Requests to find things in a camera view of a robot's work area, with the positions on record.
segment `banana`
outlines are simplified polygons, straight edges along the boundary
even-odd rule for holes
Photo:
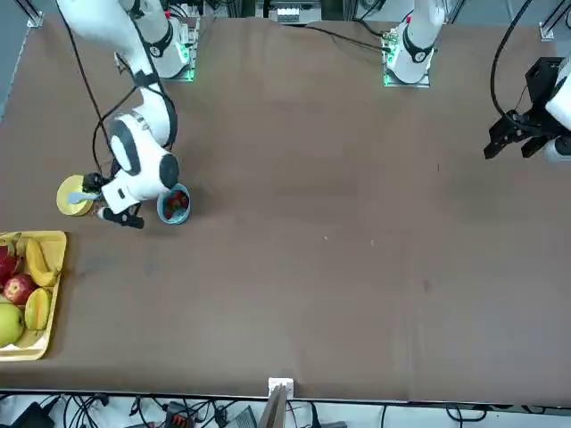
[[[21,236],[18,236],[18,235],[16,235],[17,236],[17,238],[16,238],[16,255],[18,257],[25,257],[26,256],[26,246],[28,245],[28,240],[26,238],[22,238]]]
[[[29,238],[26,244],[26,263],[34,282],[40,287],[51,287],[55,284],[58,272],[49,270],[39,243]]]

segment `wire bundle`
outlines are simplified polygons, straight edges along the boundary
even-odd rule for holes
[[[70,402],[72,400],[78,406],[78,409],[73,414],[73,417],[71,418],[71,422],[68,425],[68,409],[70,406]],[[80,395],[78,395],[78,396],[70,395],[65,402],[65,407],[63,408],[63,427],[68,428],[68,426],[69,426],[69,428],[83,428],[83,427],[89,426],[89,428],[99,428],[99,425],[95,422],[95,419],[89,414],[89,409],[97,401],[102,401],[103,404],[106,405],[104,400],[97,395],[93,395],[93,396],[89,397],[87,400],[83,400],[83,397],[81,397]]]
[[[162,404],[157,398],[155,397],[151,397],[151,399],[166,413],[169,405],[168,404]],[[133,402],[133,406],[131,407],[131,415],[134,414],[138,414],[141,422],[143,423],[144,426],[146,427],[151,427],[151,425],[146,421],[145,416],[143,415],[143,409],[141,408],[141,397],[136,397],[135,401]],[[188,404],[186,403],[186,399],[182,399],[183,403],[184,403],[184,409],[177,412],[176,414],[174,414],[173,416],[186,416],[187,419],[192,419],[193,421],[193,425],[194,424],[201,424],[201,428],[205,428],[206,426],[208,426],[213,420],[216,420],[216,422],[218,423],[219,426],[222,426],[223,424],[227,424],[228,420],[227,420],[227,409],[232,406],[233,404],[237,403],[237,400],[234,401],[230,401],[228,404],[222,406],[222,407],[216,407],[216,400],[213,399],[208,399],[206,401],[202,401],[200,403],[195,403],[193,404],[193,406],[188,406]],[[200,410],[203,409],[204,407],[206,407],[206,412],[204,413],[204,416],[200,417]],[[214,415],[212,417],[210,417],[209,419],[207,419],[209,413],[210,413],[210,409],[211,407],[213,407],[214,409]]]

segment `blue bowl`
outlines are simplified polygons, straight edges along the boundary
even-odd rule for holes
[[[174,194],[177,190],[182,190],[186,194],[186,197],[188,198],[188,208],[181,208],[180,210],[176,210],[172,213],[171,218],[166,218],[164,217],[164,205],[166,199]],[[181,223],[184,223],[190,214],[191,206],[192,203],[190,201],[190,193],[188,193],[188,189],[180,183],[174,185],[172,189],[170,189],[170,192],[161,194],[157,198],[157,213],[159,214],[159,218],[161,218],[161,220],[164,221],[167,225],[180,225]]]

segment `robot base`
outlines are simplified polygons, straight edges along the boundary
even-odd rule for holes
[[[407,87],[430,87],[430,77],[428,72],[430,71],[430,64],[428,64],[428,69],[426,74],[417,83],[404,83],[400,81],[393,72],[388,68],[388,62],[393,58],[393,53],[399,47],[399,37],[395,30],[386,33],[381,38],[382,47],[388,47],[391,52],[383,52],[383,86],[395,87],[395,86],[407,86]]]
[[[199,42],[199,29],[200,29],[200,16],[193,17],[191,20],[186,20],[186,28],[188,28],[188,35],[182,35],[182,38],[186,41],[186,45],[180,46],[180,56],[184,60],[188,60],[188,65],[186,65],[176,76],[172,78],[162,78],[166,81],[174,82],[193,82],[196,70],[196,54],[198,52],[198,42]]]

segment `black cable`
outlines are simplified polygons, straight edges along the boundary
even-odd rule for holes
[[[543,21],[543,24],[547,24],[547,23],[549,22],[549,20],[550,20],[551,18],[553,18],[553,16],[555,16],[555,13],[557,13],[558,10],[561,9],[561,6],[562,6],[563,4],[565,4],[565,2],[566,2],[566,0],[561,0],[561,1],[559,2],[559,4],[557,5],[557,7],[556,7],[555,9],[553,9],[553,12],[551,12],[550,16],[548,16],[547,19]]]
[[[565,9],[563,9],[563,12],[559,15],[559,17],[550,25],[550,27],[548,29],[545,29],[544,32],[549,33],[550,31],[552,31],[555,28],[555,26],[559,23],[559,21],[561,21],[561,18],[563,18],[566,13],[569,13],[569,10],[571,10],[571,4],[568,4],[565,7]]]
[[[200,428],[205,428],[210,422],[212,422],[212,421],[214,420],[214,418],[216,417],[216,413],[217,413],[217,412],[221,412],[221,411],[223,411],[223,410],[226,410],[227,408],[229,408],[229,407],[232,406],[233,404],[236,404],[237,402],[238,402],[238,400],[236,399],[236,400],[231,401],[230,403],[228,403],[226,406],[222,406],[221,408],[216,408],[216,406],[214,406],[214,407],[215,407],[214,416],[211,417],[208,421],[206,421],[206,422],[204,423],[204,425],[201,425]]]
[[[383,413],[381,414],[381,426],[379,428],[385,428],[385,414],[386,414],[386,408],[388,406],[384,406],[383,407]]]
[[[382,37],[385,33],[384,31],[374,31],[363,19],[356,18],[354,21],[365,27],[365,29],[373,36]]]
[[[363,16],[361,16],[359,19],[360,20],[364,20],[365,18],[367,18],[367,16],[373,11],[373,9],[375,9],[378,6],[377,12],[380,11],[381,9],[383,9],[383,6],[385,5],[386,0],[376,0],[371,7],[368,8],[368,10],[363,13]]]
[[[452,17],[452,19],[450,20],[450,24],[453,24],[454,22],[456,22],[456,19],[458,18],[458,15],[460,15],[460,11],[464,7],[465,2],[466,2],[466,0],[458,0],[458,2],[456,3],[456,7],[454,7],[454,9],[452,10],[452,12],[450,14],[450,16]]]
[[[292,417],[294,418],[295,428],[299,428],[299,425],[297,424],[297,418],[295,417],[295,411],[294,408],[292,407],[292,402],[288,400],[287,406],[289,406],[289,409],[292,411]]]
[[[313,401],[310,401],[311,406],[311,428],[321,428],[321,422],[319,421],[318,410],[315,407]]]
[[[166,412],[167,409],[169,408],[169,405],[168,405],[168,404],[162,404],[162,403],[161,403],[158,399],[156,399],[155,397],[151,397],[151,400],[154,401],[154,402],[157,404],[157,406],[159,406],[159,407],[161,408],[161,410],[162,410],[163,412]]]
[[[411,11],[410,11],[409,13],[407,13],[406,15],[404,15],[404,18],[402,18],[402,21],[401,21],[401,22],[406,21],[406,19],[407,19],[409,16],[411,16],[411,14],[412,14],[413,12],[414,12],[414,9],[411,10]]]
[[[185,12],[180,4],[171,4],[170,9],[174,9],[175,12],[182,14],[182,18],[188,18],[188,13]]]
[[[65,407],[63,408],[63,428],[68,428],[68,407],[70,406],[71,396],[65,402]]]
[[[81,77],[83,78],[83,83],[86,86],[87,93],[89,94],[89,98],[91,99],[91,103],[93,104],[95,112],[97,113],[97,118],[99,119],[99,121],[102,121],[101,111],[99,110],[99,105],[97,104],[97,101],[95,100],[95,97],[93,95],[93,91],[91,90],[91,86],[89,85],[89,82],[87,81],[87,75],[86,75],[85,70],[83,69],[83,63],[81,62],[81,58],[79,57],[78,46],[75,43],[75,38],[73,37],[73,33],[71,32],[71,28],[70,28],[68,22],[65,20],[65,17],[63,16],[62,9],[60,9],[60,5],[58,5],[57,2],[55,2],[55,5],[57,6],[57,10],[60,12],[60,15],[62,16],[63,25],[65,26],[65,29],[68,32],[68,36],[70,37],[71,47],[73,48],[73,53],[75,54],[75,59],[78,63],[79,72],[81,73]],[[105,142],[107,143],[107,147],[109,147],[109,150],[111,150],[111,145],[109,143],[109,136],[107,135],[107,131],[105,130],[105,128],[103,128],[103,134],[105,135]]]
[[[390,49],[387,47],[382,47],[379,45],[372,45],[370,43],[367,42],[361,42],[360,40],[356,40],[354,38],[350,38],[347,36],[343,36],[341,34],[335,33],[333,31],[329,31],[328,29],[319,29],[318,27],[311,27],[309,25],[306,25],[305,27],[303,27],[305,29],[314,29],[316,31],[320,31],[322,33],[328,34],[329,36],[333,36],[333,37],[338,37],[341,38],[342,40],[346,40],[347,42],[353,43],[355,45],[359,45],[359,46],[363,46],[363,47],[368,47],[370,49],[375,49],[378,51],[384,51],[384,52],[390,52]]]
[[[549,407],[544,407],[544,406],[534,406],[534,407],[538,407],[541,410],[539,412],[534,412],[529,406],[522,406],[521,408],[523,408],[527,413],[529,413],[530,415],[544,415],[545,414],[545,410]]]
[[[263,6],[262,6],[262,16],[264,18],[269,17],[269,0],[264,0]]]
[[[24,0],[26,2],[26,4],[28,5],[28,7],[36,14],[36,16],[39,16],[39,13],[37,12],[36,7],[32,4],[32,2],[30,2],[30,0]]]
[[[204,37],[204,35],[206,34],[207,31],[209,31],[209,29],[212,27],[212,24],[214,23],[214,21],[218,18],[218,16],[214,15],[214,17],[212,18],[212,21],[209,22],[208,27],[206,27],[205,29],[203,29],[203,32],[200,33],[198,35],[198,41],[200,42],[200,40]]]
[[[146,427],[148,427],[148,428],[151,428],[151,425],[149,425],[149,423],[146,422],[145,417],[143,416],[143,411],[141,410],[141,407],[140,407],[140,406],[139,406],[139,409],[138,409],[138,413],[139,413],[139,417],[141,418],[141,421],[143,422],[143,425],[146,426]]]
[[[514,110],[517,110],[517,107],[519,107],[519,104],[521,103],[521,100],[524,99],[524,94],[525,94],[525,90],[527,89],[527,85],[524,86],[524,88],[521,91],[521,95],[519,96],[519,100],[517,100],[517,104],[516,107],[514,107]]]
[[[459,423],[459,427],[462,428],[462,426],[464,425],[465,422],[482,422],[487,416],[488,416],[488,410],[487,409],[482,409],[482,414],[478,417],[464,417],[462,415],[462,412],[460,412],[459,407],[456,407],[456,411],[458,412],[458,416],[455,416],[451,413],[450,408],[447,407],[446,409],[446,414],[448,415],[448,417],[454,421],[454,422],[458,422]]]
[[[93,131],[93,138],[91,140],[91,153],[93,155],[93,160],[95,162],[95,165],[97,166],[97,172],[99,172],[99,174],[103,177],[103,172],[101,169],[101,164],[99,163],[99,160],[97,159],[97,152],[95,150],[95,140],[97,139],[97,131],[99,131],[99,128],[101,129],[105,129],[104,127],[104,121],[109,118],[109,116],[111,116],[117,109],[119,109],[119,107],[121,107],[122,104],[124,104],[124,102],[126,102],[129,97],[131,95],[133,95],[133,93],[137,90],[136,86],[133,86],[131,88],[131,90],[125,95],[123,96],[123,98],[120,99],[120,101],[118,103],[116,103],[113,107],[111,107],[111,109],[109,111],[107,111],[100,120],[97,121],[97,125],[95,125],[95,129]]]
[[[495,107],[496,111],[513,127],[521,129],[525,132],[528,132],[532,136],[554,136],[551,133],[546,133],[546,132],[542,131],[541,128],[539,128],[539,127],[529,127],[529,126],[524,125],[522,123],[519,123],[515,119],[511,118],[500,107],[500,104],[498,103],[498,98],[496,96],[495,79],[496,79],[496,70],[498,68],[498,60],[500,59],[501,51],[503,50],[506,43],[508,43],[508,40],[509,40],[509,37],[511,36],[511,33],[513,32],[517,23],[519,22],[522,15],[524,14],[524,12],[529,7],[529,4],[532,3],[532,1],[533,0],[525,0],[525,3],[521,6],[521,9],[519,9],[519,12],[517,13],[516,17],[513,19],[511,24],[509,24],[509,27],[506,30],[506,34],[504,34],[503,39],[501,40],[500,44],[498,45],[498,49],[496,51],[496,54],[493,56],[492,71],[490,72],[490,95],[492,97],[492,103],[493,103],[493,106]]]
[[[131,76],[132,79],[135,79],[134,75],[133,75],[133,70],[128,66],[127,62],[120,56],[117,55],[117,59],[119,60],[119,62],[123,65],[123,67],[125,67],[128,70],[129,75]],[[175,104],[172,102],[172,100],[170,99],[170,97],[164,92],[164,91],[157,91],[155,89],[152,89],[149,86],[141,86],[141,88],[147,89],[151,92],[153,92],[154,94],[157,94],[159,96],[162,97],[162,100],[166,103],[170,103],[170,106],[174,109]],[[172,146],[174,145],[174,141],[170,144],[170,149],[172,150]]]
[[[80,427],[79,423],[81,423],[83,425],[84,424],[83,421],[85,421],[85,418],[87,416],[87,421],[89,422],[89,426],[91,428],[98,428],[98,425],[95,423],[95,421],[93,420],[93,418],[89,414],[89,408],[93,405],[93,403],[95,402],[95,399],[93,397],[90,397],[89,399],[87,399],[87,401],[84,401],[83,397],[81,397],[80,395],[77,397],[77,399],[76,399],[76,397],[73,397],[73,401],[79,407],[78,411],[76,412],[76,415],[79,415],[78,421],[76,422],[76,427]],[[71,425],[73,425],[74,419],[75,419],[75,416],[73,417],[73,419],[71,419]]]
[[[201,410],[201,408],[203,408],[204,406],[206,406],[206,413],[204,413],[204,416],[203,416],[203,417],[199,417],[200,415],[199,415],[198,412],[199,412],[199,411]],[[196,417],[194,418],[194,422],[195,422],[195,423],[198,423],[198,424],[202,424],[202,423],[206,420],[206,418],[208,417],[208,414],[210,413],[211,406],[214,407],[214,413],[216,413],[216,404],[215,404],[215,401],[208,400],[208,401],[204,402],[199,408],[197,408],[197,409],[194,411],[193,415],[196,415]]]
[[[28,15],[28,18],[30,18],[30,19],[32,20],[32,19],[33,19],[33,18],[32,18],[32,15],[30,15],[28,9],[26,9],[26,8],[24,7],[24,5],[23,5],[22,3],[20,3],[20,0],[16,0],[16,3],[17,3],[17,4],[20,6],[20,8],[24,11],[24,13],[26,13],[26,14]]]

